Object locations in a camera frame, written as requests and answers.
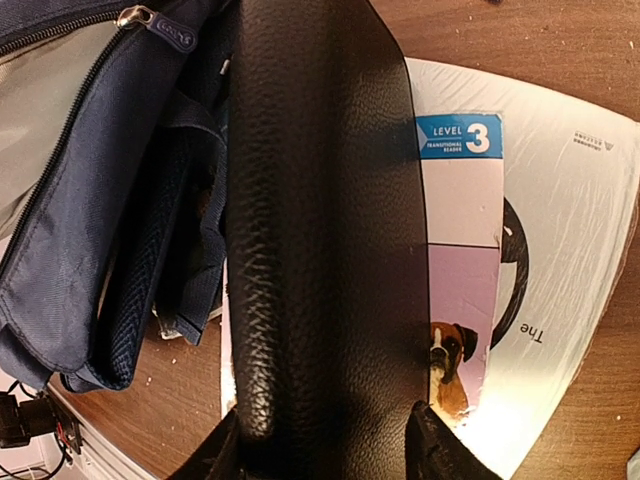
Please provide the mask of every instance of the backpack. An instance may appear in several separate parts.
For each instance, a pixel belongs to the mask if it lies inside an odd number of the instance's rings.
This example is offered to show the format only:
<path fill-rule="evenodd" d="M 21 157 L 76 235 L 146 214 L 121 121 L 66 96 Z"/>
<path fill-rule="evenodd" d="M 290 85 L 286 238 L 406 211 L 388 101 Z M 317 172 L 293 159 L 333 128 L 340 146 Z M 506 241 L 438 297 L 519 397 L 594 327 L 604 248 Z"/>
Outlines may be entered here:
<path fill-rule="evenodd" d="M 0 367 L 122 390 L 155 311 L 198 344 L 226 257 L 239 2 L 0 5 Z"/>

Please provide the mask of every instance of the level 3 label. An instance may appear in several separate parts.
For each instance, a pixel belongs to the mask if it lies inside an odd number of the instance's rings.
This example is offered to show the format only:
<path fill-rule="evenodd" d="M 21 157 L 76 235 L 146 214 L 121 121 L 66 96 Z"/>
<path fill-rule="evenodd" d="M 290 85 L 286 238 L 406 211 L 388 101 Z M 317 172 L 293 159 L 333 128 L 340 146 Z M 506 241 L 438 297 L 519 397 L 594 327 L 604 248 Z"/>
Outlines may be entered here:
<path fill-rule="evenodd" d="M 417 117 L 420 158 L 503 158 L 499 115 Z"/>

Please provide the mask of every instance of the boxer dog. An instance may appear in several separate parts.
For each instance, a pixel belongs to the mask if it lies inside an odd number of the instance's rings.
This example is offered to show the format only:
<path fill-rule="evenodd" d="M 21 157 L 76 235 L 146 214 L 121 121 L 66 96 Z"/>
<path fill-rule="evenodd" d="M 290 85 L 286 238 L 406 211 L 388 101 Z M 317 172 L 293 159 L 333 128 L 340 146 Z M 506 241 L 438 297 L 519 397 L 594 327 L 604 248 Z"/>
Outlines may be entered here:
<path fill-rule="evenodd" d="M 478 334 L 470 328 L 457 323 L 431 324 L 429 404 L 449 427 L 467 416 L 469 401 L 458 377 L 458 366 L 469 361 L 477 344 Z"/>

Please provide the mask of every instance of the wooden table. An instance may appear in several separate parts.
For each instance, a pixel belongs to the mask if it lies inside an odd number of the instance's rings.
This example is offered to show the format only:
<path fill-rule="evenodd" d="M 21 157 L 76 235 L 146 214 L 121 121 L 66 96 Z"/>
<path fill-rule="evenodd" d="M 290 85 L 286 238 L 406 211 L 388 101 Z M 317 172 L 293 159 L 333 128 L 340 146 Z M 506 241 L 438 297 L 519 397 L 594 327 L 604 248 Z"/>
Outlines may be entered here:
<path fill-rule="evenodd" d="M 640 0 L 373 3 L 407 56 L 515 77 L 640 120 Z M 194 349 L 181 340 L 161 342 L 151 331 L 132 389 L 71 401 L 122 451 L 164 478 L 219 419 L 219 335 L 210 328 Z M 582 371 L 515 478 L 623 480 L 639 447 L 636 236 Z"/>

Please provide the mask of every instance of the zipper tab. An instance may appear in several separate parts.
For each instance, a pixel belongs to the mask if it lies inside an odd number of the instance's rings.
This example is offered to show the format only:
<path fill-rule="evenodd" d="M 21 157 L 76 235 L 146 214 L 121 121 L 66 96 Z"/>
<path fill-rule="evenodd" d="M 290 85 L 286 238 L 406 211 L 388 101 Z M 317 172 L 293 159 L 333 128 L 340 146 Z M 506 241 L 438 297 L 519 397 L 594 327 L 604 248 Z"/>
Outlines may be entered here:
<path fill-rule="evenodd" d="M 231 59 L 227 58 L 222 64 L 222 68 L 220 69 L 220 75 L 224 76 L 229 73 L 229 68 L 231 68 Z"/>
<path fill-rule="evenodd" d="M 191 28 L 143 5 L 124 9 L 116 20 L 116 26 L 121 29 L 130 29 L 136 24 L 144 25 L 180 53 L 191 53 L 198 45 L 198 36 Z"/>

